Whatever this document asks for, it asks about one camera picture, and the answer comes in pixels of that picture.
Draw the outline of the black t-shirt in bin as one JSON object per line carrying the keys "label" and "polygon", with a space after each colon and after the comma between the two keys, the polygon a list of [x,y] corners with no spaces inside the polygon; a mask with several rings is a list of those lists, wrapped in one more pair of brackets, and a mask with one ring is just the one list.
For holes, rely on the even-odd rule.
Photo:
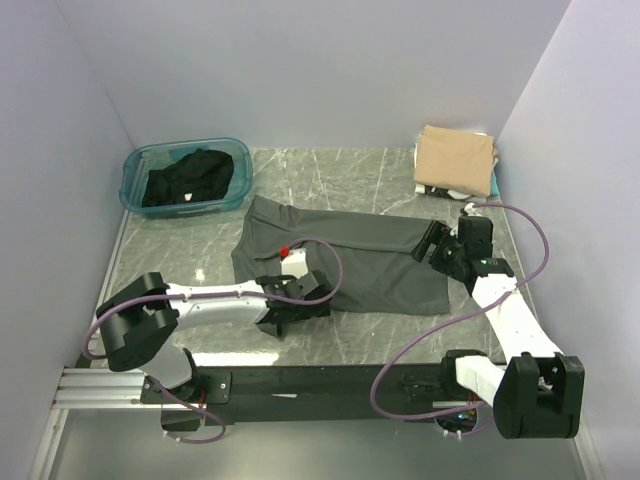
{"label": "black t-shirt in bin", "polygon": [[220,200],[234,174],[231,155],[197,149],[164,169],[150,170],[143,207],[160,207]]}

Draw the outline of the teal plastic bin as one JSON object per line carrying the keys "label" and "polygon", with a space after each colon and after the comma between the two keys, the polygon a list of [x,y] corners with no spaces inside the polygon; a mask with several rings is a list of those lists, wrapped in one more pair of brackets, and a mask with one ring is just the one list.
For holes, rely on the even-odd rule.
{"label": "teal plastic bin", "polygon": [[119,200],[149,218],[224,212],[242,204],[252,182],[251,154],[237,139],[162,143],[128,156]]}

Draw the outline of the aluminium rail frame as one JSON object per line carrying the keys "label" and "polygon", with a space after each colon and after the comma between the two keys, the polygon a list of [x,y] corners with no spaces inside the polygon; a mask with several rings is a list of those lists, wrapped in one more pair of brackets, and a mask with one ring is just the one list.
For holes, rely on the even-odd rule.
{"label": "aluminium rail frame", "polygon": [[[100,296],[145,271],[181,284],[227,284],[241,220],[147,221],[128,217]],[[250,327],[213,326],[178,335],[213,366],[383,363],[444,316],[338,312],[304,322],[283,341]],[[501,351],[488,322],[441,330],[404,361],[436,360],[446,347]],[[385,419],[239,423],[224,439],[184,445],[162,436],[160,405],[139,401],[143,375],[67,369],[31,479],[604,479],[583,420],[575,440],[504,440],[495,427],[457,440],[432,424]]]}

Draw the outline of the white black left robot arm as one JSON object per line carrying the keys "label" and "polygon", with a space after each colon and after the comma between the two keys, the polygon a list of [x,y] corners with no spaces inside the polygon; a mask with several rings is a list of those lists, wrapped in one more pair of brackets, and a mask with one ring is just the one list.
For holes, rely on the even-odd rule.
{"label": "white black left robot arm", "polygon": [[255,326],[275,338],[286,326],[331,313],[334,295],[324,273],[311,270],[263,275],[222,287],[187,287],[144,274],[104,303],[97,315],[108,367],[113,372],[139,369],[160,383],[176,401],[193,399],[205,381],[193,355],[173,345],[182,330],[232,323]]}

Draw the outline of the grey t-shirt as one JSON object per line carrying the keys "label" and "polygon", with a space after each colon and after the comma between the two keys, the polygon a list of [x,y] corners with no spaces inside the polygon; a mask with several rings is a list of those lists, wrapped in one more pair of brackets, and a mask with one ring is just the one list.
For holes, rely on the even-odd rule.
{"label": "grey t-shirt", "polygon": [[231,253],[235,281],[279,274],[280,249],[303,238],[309,268],[341,284],[333,309],[446,314],[447,277],[411,257],[429,225],[428,219],[299,209],[257,195]]}

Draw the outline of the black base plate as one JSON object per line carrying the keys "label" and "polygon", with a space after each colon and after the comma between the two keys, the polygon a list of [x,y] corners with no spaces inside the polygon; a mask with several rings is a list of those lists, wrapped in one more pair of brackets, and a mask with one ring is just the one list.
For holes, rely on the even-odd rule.
{"label": "black base plate", "polygon": [[[179,403],[204,408],[228,425],[247,422],[364,420],[379,416],[370,392],[380,365],[199,367],[182,386],[171,382],[166,396],[160,376],[144,370],[140,401],[162,408],[163,424],[193,430],[198,415]],[[480,397],[455,382],[447,361],[394,365],[375,394],[390,413],[418,415],[469,404]]]}

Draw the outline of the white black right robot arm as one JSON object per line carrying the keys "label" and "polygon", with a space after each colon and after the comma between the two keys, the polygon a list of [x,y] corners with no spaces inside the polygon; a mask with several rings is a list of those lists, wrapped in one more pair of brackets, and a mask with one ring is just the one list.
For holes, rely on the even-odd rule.
{"label": "white black right robot arm", "polygon": [[491,406],[507,439],[573,438],[579,430],[585,368],[547,336],[509,263],[493,254],[493,223],[462,216],[456,228],[433,221],[412,250],[437,272],[462,283],[483,310],[505,365],[477,350],[452,350],[441,361],[439,387],[460,399],[473,393]]}

